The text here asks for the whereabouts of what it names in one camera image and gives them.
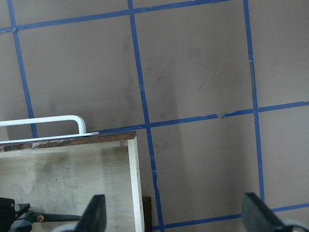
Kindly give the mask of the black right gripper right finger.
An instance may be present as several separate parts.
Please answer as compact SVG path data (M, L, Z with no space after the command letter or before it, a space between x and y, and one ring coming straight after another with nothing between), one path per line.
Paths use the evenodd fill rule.
M253 192L242 197L242 223L248 232L286 232L287 227Z

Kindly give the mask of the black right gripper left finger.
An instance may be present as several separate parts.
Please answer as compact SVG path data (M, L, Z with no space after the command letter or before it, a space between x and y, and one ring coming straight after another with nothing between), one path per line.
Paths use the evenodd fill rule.
M74 232L104 232L107 227L105 195L94 195Z

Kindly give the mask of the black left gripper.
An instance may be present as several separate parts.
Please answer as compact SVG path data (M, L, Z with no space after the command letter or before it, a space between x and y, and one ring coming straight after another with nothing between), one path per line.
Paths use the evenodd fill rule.
M0 229L9 230L15 221L15 200L0 198Z

